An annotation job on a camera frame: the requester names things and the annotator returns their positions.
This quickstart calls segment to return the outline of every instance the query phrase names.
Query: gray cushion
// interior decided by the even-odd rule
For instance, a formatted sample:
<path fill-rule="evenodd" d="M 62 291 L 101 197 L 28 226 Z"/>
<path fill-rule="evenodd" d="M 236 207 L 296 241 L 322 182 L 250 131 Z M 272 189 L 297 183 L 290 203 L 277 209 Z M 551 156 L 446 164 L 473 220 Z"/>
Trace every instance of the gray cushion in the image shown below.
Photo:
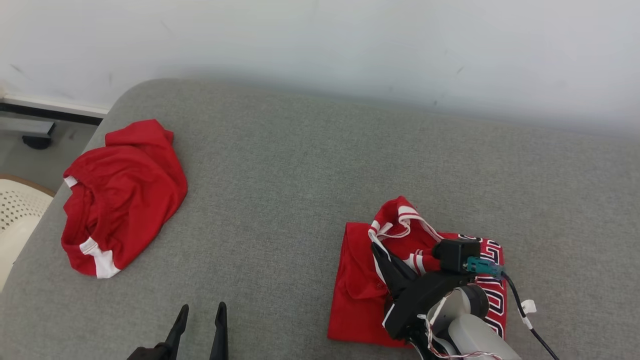
<path fill-rule="evenodd" d="M 401 194 L 436 229 L 504 246 L 560 358 L 636 358 L 637 144 L 157 80 L 128 91 L 88 148 L 149 118 L 175 132 L 182 207 L 128 268 L 94 279 L 60 247 L 61 189 L 0 295 L 3 359 L 125 359 L 163 341 L 184 303 L 179 359 L 207 359 L 221 300 L 232 359 L 411 359 L 326 338 L 345 222 Z M 546 358 L 510 301 L 509 344 Z"/>

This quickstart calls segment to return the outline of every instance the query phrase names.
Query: black cable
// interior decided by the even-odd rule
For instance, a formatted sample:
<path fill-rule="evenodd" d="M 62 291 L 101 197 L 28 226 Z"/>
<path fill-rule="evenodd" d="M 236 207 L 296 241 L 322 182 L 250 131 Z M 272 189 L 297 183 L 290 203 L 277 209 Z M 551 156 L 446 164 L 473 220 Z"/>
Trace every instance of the black cable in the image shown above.
<path fill-rule="evenodd" d="M 522 318 L 527 317 L 527 315 L 524 313 L 524 309 L 522 308 L 522 303 L 520 301 L 520 296 L 518 295 L 518 290 L 516 290 L 516 286 L 513 284 L 513 281 L 511 281 L 511 278 L 509 277 L 509 275 L 507 275 L 507 273 L 504 272 L 504 271 L 502 272 L 502 277 L 507 280 L 507 283 L 509 283 L 509 287 L 511 288 L 511 292 L 513 292 L 513 297 L 516 298 L 516 305 L 518 306 L 518 311 L 520 312 L 520 316 Z M 545 349 L 551 355 L 551 357 L 553 357 L 554 360 L 558 360 L 558 357 L 556 356 L 556 353 L 554 353 L 554 351 L 551 350 L 549 345 L 547 345 L 547 343 L 545 343 L 545 341 L 542 340 L 540 335 L 538 335 L 538 333 L 536 332 L 536 329 L 532 328 L 532 329 L 530 329 L 530 331 L 531 331 L 531 334 L 533 334 L 533 336 L 535 336 L 536 339 L 538 339 L 538 341 L 540 341 L 542 346 L 545 347 Z"/>

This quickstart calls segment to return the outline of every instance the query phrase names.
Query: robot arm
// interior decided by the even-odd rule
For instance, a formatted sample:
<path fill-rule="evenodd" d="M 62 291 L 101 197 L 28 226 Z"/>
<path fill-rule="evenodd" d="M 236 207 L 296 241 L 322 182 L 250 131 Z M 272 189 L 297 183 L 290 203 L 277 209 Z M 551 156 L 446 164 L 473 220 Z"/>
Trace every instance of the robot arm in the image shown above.
<path fill-rule="evenodd" d="M 482 321 L 488 311 L 488 298 L 482 288 L 473 284 L 476 273 L 506 274 L 496 264 L 479 259 L 477 241 L 442 240 L 434 249 L 441 271 L 421 277 L 379 244 L 372 243 L 371 249 L 389 290 L 382 325 L 392 338 L 411 343 L 423 360 L 521 359 Z M 515 290 L 510 279 L 508 282 Z M 516 301 L 527 323 L 520 299 Z"/>

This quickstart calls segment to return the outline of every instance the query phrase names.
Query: floor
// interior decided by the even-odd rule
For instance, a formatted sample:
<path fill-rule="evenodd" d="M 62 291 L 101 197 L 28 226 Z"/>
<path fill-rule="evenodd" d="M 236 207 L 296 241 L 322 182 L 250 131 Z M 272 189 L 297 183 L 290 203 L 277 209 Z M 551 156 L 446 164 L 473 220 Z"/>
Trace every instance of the floor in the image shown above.
<path fill-rule="evenodd" d="M 46 120 L 0 111 L 0 117 Z M 42 185 L 54 192 L 62 185 L 62 173 L 82 153 L 97 126 L 53 120 L 51 146 L 35 150 L 22 137 L 0 133 L 0 174 L 10 174 Z"/>

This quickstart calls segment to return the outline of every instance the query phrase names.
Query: folded red jersey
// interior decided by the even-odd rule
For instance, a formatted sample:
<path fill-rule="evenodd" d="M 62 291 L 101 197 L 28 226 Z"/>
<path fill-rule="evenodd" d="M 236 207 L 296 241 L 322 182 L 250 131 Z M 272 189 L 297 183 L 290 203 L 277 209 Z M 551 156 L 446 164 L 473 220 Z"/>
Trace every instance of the folded red jersey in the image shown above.
<path fill-rule="evenodd" d="M 386 249 L 423 275 L 440 269 L 440 263 L 431 255 L 431 250 L 443 238 L 480 241 L 481 257 L 504 265 L 502 248 L 498 243 L 460 234 L 438 233 L 402 196 L 382 205 L 371 225 L 347 223 L 327 336 L 332 340 L 406 347 L 403 341 L 393 340 L 382 326 L 388 290 L 374 261 L 371 242 L 382 242 Z M 489 298 L 489 313 L 484 321 L 504 339 L 507 316 L 505 280 L 499 281 L 487 275 L 476 277 L 476 283 Z"/>
<path fill-rule="evenodd" d="M 72 268 L 98 278 L 129 265 L 187 194 L 173 133 L 158 121 L 135 122 L 104 139 L 63 175 L 72 195 L 62 247 Z"/>

